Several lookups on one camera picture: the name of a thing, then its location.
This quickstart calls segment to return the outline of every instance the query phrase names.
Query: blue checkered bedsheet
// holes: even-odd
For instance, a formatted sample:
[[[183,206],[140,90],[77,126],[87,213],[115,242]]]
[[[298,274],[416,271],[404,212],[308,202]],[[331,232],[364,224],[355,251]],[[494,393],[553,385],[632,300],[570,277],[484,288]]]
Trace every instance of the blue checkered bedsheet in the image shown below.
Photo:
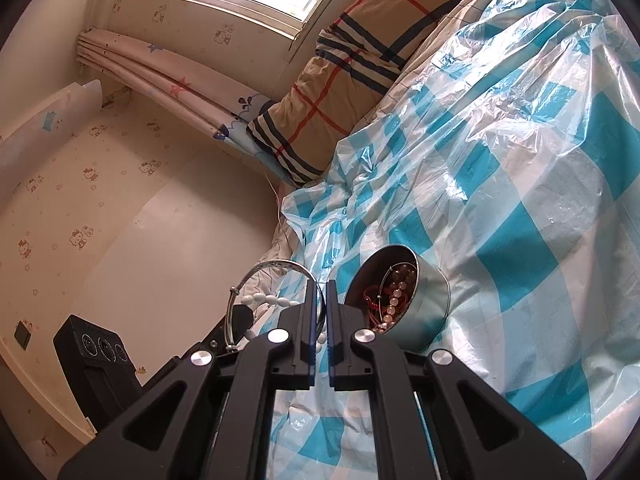
[[[640,49],[609,0],[492,0],[284,203],[344,294],[377,249],[439,266],[450,349],[595,478],[640,415]],[[287,275],[280,293],[302,298]],[[262,331],[276,324],[278,308]],[[278,393],[268,478],[376,477],[367,394]]]

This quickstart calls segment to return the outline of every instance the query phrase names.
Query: open tin can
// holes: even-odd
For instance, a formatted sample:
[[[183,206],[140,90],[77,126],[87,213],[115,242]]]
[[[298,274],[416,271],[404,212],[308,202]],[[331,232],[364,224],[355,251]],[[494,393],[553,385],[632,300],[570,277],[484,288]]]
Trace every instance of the open tin can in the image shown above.
[[[372,254],[351,280],[344,303],[368,312],[366,290],[377,285],[381,294],[377,294],[375,301],[380,304],[384,295],[383,282],[401,264],[415,268],[415,280],[409,282],[404,309],[396,315],[393,324],[389,323],[390,326],[382,331],[381,336],[391,338],[404,350],[417,352],[430,345],[442,330],[449,315],[451,294],[444,274],[409,247],[389,245]]]

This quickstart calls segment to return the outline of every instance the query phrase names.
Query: black speaker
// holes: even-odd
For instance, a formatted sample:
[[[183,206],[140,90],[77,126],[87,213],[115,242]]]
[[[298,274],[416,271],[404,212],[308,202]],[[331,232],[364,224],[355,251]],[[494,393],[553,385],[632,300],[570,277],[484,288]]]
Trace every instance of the black speaker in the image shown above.
[[[53,345],[80,410],[97,431],[142,394],[136,368],[115,332],[69,316]]]

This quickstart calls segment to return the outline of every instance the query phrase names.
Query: silver bangle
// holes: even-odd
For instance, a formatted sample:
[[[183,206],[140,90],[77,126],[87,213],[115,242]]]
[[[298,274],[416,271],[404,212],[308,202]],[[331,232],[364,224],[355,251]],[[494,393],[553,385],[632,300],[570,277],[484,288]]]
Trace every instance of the silver bangle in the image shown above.
[[[324,300],[324,295],[322,294],[322,289],[320,288],[318,280],[315,279],[315,277],[313,276],[310,270],[308,270],[305,266],[297,262],[293,262],[291,260],[268,260],[266,262],[260,262],[254,265],[251,268],[251,270],[249,270],[249,272],[245,274],[244,278],[240,280],[240,283],[238,283],[238,285],[236,286],[232,286],[230,289],[229,302],[226,306],[226,316],[225,316],[225,343],[226,343],[226,350],[229,352],[235,352],[238,350],[238,347],[236,347],[236,344],[234,342],[234,335],[233,335],[232,325],[231,325],[231,317],[232,317],[233,307],[234,307],[236,298],[240,294],[240,290],[242,290],[246,282],[249,281],[250,277],[252,277],[259,270],[267,269],[268,267],[280,267],[283,269],[296,270],[297,272],[300,272],[300,274],[304,274],[306,277],[308,277],[311,281],[314,282],[314,285],[316,286],[316,290],[320,295],[320,316],[318,317],[318,320],[316,323],[316,338],[318,338],[322,333],[322,327],[324,326],[324,320],[326,318],[326,302]]]

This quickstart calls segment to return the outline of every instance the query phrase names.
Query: plaid pillow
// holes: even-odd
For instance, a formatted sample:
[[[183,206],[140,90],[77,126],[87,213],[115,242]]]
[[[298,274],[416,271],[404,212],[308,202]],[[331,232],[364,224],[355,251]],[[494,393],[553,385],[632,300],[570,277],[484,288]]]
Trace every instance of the plaid pillow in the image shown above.
[[[322,30],[284,99],[248,127],[302,186],[317,179],[343,139],[385,95],[440,18],[462,0],[356,0]]]

